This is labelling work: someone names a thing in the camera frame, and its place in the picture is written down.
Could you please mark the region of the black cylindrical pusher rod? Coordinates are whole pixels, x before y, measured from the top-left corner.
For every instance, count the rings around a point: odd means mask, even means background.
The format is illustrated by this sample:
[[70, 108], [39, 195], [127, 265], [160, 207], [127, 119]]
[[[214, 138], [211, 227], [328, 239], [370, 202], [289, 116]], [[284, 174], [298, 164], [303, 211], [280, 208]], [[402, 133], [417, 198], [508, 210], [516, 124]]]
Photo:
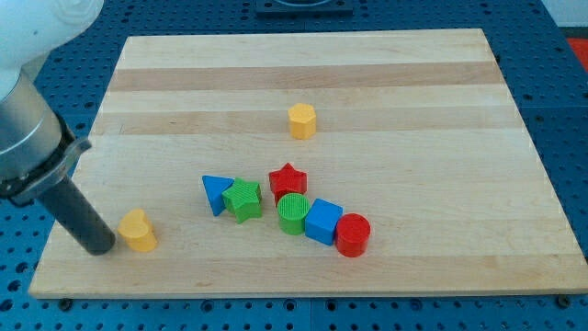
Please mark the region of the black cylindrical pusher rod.
[[114, 246], [116, 236], [69, 177], [38, 200], [87, 253], [104, 255]]

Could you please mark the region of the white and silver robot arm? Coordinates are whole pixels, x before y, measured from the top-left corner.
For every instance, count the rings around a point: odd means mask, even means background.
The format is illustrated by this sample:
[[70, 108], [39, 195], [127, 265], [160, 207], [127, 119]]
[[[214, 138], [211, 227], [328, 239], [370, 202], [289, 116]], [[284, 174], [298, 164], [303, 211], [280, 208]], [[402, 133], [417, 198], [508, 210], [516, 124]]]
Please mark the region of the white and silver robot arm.
[[116, 236], [68, 172], [91, 143], [76, 137], [48, 105], [24, 66], [86, 31], [102, 0], [4, 0], [1, 3], [1, 197], [39, 201], [89, 254]]

